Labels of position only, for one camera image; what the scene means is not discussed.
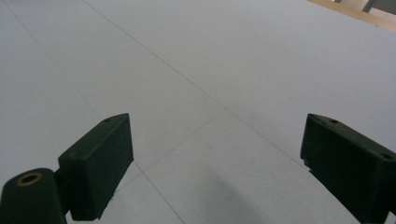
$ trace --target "circular hole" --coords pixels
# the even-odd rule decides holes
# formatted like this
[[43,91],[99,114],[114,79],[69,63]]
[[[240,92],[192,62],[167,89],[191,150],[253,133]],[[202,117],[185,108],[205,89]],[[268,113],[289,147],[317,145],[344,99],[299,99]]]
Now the circular hole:
[[17,185],[21,187],[29,186],[41,179],[43,175],[40,173],[30,173],[18,179]]
[[388,154],[381,154],[383,158],[387,159],[387,160],[391,160],[392,157]]
[[24,179],[21,180],[23,184],[30,183],[38,178],[38,175],[28,175]]

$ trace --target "white floor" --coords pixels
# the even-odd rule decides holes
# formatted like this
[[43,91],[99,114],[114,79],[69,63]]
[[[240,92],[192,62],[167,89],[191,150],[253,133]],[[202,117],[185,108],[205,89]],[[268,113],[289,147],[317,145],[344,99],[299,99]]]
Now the white floor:
[[0,184],[129,113],[94,223],[358,223],[302,166],[304,122],[396,149],[396,34],[283,2],[0,0]]

